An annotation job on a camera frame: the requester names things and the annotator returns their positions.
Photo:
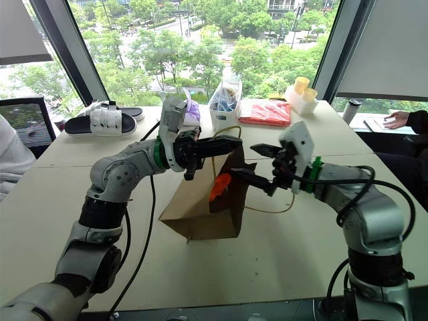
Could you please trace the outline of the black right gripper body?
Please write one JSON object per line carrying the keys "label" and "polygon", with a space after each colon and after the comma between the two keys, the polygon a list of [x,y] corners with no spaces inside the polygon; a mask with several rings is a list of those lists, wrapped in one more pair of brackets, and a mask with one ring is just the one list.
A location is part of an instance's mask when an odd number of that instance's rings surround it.
{"label": "black right gripper body", "polygon": [[287,142],[285,146],[274,148],[272,162],[274,187],[284,190],[300,190],[300,181],[295,179],[297,156],[298,151],[293,142]]}

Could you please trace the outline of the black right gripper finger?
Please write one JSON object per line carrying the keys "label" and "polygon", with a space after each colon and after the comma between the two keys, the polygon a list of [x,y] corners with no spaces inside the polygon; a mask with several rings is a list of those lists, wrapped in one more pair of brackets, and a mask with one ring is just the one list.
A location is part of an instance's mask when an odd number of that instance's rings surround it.
{"label": "black right gripper finger", "polygon": [[268,158],[275,158],[282,148],[279,146],[261,143],[261,144],[251,145],[250,149],[262,156],[265,156]]}
{"label": "black right gripper finger", "polygon": [[276,186],[272,182],[265,177],[256,175],[250,169],[232,168],[230,172],[235,177],[239,177],[241,180],[245,181],[248,185],[262,190],[268,196],[273,196],[276,191]]}

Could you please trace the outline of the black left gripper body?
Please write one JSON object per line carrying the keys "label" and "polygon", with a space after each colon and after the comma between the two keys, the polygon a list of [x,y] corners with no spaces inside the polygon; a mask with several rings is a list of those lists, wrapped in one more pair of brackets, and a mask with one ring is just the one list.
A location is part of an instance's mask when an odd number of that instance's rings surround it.
{"label": "black left gripper body", "polygon": [[173,143],[175,161],[185,171],[186,181],[192,181],[205,162],[197,150],[200,133],[201,127],[181,131]]}

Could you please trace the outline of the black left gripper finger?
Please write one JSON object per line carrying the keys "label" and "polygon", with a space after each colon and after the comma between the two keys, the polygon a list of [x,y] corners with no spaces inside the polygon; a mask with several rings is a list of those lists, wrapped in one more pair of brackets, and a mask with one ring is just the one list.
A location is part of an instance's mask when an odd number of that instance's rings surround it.
{"label": "black left gripper finger", "polygon": [[240,144],[219,144],[219,145],[201,145],[199,155],[201,158],[209,158],[229,154],[241,147]]}
{"label": "black left gripper finger", "polygon": [[199,150],[235,150],[241,145],[242,140],[240,138],[229,135],[213,136],[197,141]]}

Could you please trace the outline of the bystander bare hand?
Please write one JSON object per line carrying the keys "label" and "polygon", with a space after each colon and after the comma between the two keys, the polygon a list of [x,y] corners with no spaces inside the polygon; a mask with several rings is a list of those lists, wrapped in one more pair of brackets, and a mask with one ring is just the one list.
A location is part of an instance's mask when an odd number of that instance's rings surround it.
{"label": "bystander bare hand", "polygon": [[393,112],[384,118],[384,127],[388,129],[398,129],[407,125],[407,121],[409,119],[409,112]]}

